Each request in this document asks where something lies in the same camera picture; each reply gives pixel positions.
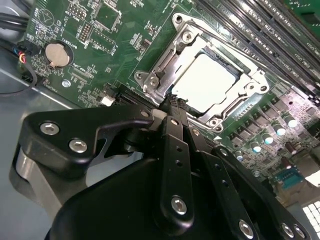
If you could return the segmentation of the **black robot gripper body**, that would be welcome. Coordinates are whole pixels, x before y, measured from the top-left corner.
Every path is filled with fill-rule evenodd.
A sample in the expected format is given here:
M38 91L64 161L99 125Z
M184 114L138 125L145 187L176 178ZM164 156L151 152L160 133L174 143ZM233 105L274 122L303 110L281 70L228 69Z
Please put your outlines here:
M188 157L145 158L70 198L51 240L231 240L213 186Z

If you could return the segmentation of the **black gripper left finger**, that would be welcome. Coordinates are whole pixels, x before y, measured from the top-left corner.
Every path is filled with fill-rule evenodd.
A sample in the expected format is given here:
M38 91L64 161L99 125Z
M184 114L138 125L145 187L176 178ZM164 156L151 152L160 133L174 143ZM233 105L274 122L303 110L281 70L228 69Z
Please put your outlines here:
M178 98L143 105L35 112L22 122L13 160L53 222L76 194L143 159L188 158Z

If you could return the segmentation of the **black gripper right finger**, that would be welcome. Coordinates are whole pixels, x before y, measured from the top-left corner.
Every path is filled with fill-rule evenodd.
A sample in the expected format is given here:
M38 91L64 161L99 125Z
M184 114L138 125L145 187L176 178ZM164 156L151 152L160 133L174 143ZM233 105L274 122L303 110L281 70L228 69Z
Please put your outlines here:
M308 230L283 207L235 156L221 145L210 146L198 129L190 127L185 100L177 101L191 168L204 178L221 215L224 240L309 240Z

